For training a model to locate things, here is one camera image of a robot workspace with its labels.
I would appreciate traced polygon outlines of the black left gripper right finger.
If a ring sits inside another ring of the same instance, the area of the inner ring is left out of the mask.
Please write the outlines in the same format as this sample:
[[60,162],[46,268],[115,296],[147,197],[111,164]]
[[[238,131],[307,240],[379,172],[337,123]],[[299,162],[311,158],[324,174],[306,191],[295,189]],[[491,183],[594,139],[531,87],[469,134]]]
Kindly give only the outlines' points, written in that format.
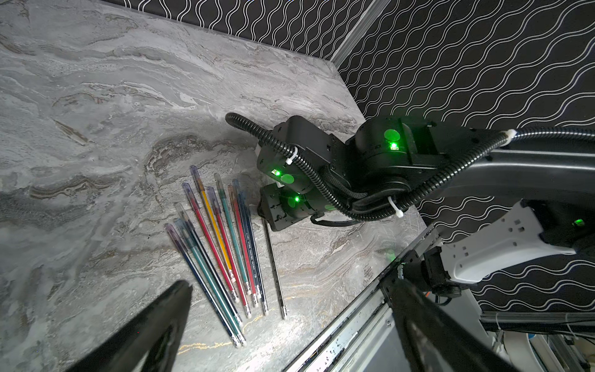
[[408,281],[385,281],[404,356],[412,371],[516,371]]

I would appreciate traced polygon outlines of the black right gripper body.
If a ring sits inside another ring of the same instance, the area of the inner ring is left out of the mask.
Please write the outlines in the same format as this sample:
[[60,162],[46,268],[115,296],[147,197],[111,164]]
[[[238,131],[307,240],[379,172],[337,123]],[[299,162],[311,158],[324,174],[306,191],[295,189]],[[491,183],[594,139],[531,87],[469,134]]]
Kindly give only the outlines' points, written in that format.
[[301,195],[290,188],[268,184],[260,188],[258,215],[274,232],[280,232],[321,210],[321,199],[313,192]]

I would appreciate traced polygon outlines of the dark blue pencil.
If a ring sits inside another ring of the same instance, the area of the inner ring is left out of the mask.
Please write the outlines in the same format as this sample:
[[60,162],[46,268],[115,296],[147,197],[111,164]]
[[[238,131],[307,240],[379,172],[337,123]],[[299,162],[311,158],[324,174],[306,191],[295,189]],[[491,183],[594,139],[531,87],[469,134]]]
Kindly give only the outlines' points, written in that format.
[[248,205],[246,204],[246,197],[240,187],[239,181],[237,179],[233,179],[232,185],[236,192],[236,199],[237,199],[237,201],[239,203],[239,207],[240,207],[240,215],[241,215],[241,218],[243,221],[243,228],[245,231],[244,234],[247,239],[247,249],[249,252],[250,264],[251,264],[251,268],[253,271],[257,299],[260,300],[263,314],[265,314],[265,316],[268,316],[269,315],[269,305],[268,305],[268,301],[267,301],[266,291],[263,286],[262,272],[260,269],[260,261],[259,261],[259,257],[258,257],[258,253],[257,253],[256,240],[255,240],[255,237],[253,234],[253,226],[252,226],[250,210],[248,208]]

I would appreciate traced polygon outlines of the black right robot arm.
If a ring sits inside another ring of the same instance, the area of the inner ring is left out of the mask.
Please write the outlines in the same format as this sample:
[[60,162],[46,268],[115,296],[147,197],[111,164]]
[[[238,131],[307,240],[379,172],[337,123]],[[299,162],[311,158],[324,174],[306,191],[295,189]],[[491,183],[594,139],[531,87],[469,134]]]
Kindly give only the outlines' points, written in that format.
[[258,212],[274,231],[302,220],[332,227],[401,218],[431,196],[512,196],[499,220],[455,243],[407,254],[404,277],[455,298],[485,277],[542,257],[594,253],[594,132],[577,128],[474,130],[410,116],[368,119],[347,140],[301,116],[266,129],[226,122],[257,139],[271,183]]

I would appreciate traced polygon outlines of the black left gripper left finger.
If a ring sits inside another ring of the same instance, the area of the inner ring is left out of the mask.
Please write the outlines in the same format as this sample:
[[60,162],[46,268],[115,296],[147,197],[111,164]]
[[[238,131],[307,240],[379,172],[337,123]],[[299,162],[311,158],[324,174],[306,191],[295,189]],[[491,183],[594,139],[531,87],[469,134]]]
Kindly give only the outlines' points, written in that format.
[[171,371],[187,324],[192,286],[173,283],[70,371]]

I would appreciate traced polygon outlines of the black pencil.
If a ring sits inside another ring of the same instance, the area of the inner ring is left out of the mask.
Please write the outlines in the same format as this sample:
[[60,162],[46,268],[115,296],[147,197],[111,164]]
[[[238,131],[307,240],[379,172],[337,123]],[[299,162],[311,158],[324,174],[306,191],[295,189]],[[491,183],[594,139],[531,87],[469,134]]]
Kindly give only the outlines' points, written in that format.
[[265,236],[265,240],[267,243],[268,254],[270,257],[270,261],[271,261],[271,271],[272,271],[274,284],[275,284],[276,291],[277,291],[277,300],[278,300],[278,303],[280,306],[281,317],[283,320],[286,320],[288,318],[288,308],[287,308],[286,302],[284,300],[283,290],[282,290],[282,286],[281,286],[280,278],[279,278],[279,274],[278,274],[278,269],[277,269],[277,262],[274,257],[274,249],[273,249],[273,245],[272,245],[272,241],[271,241],[271,234],[270,234],[270,231],[268,228],[268,223],[265,220],[265,218],[262,217],[261,222],[263,224],[264,236]]

